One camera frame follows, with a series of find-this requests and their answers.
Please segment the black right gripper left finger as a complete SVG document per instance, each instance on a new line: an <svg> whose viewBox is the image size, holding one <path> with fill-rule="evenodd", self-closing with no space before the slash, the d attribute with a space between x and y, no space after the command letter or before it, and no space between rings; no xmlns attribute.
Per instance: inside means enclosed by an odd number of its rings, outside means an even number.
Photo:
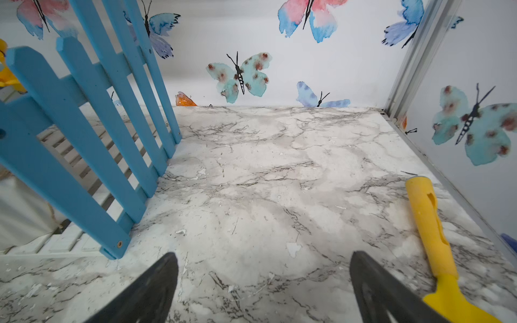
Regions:
<svg viewBox="0 0 517 323"><path fill-rule="evenodd" d="M165 322L178 284L176 254L168 252L88 322Z"/></svg>

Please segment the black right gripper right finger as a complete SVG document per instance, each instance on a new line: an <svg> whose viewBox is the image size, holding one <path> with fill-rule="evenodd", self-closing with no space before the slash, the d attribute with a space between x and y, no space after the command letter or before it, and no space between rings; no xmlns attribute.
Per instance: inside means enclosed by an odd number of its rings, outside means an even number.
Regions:
<svg viewBox="0 0 517 323"><path fill-rule="evenodd" d="M363 322L446 322L364 251L355 251L350 276Z"/></svg>

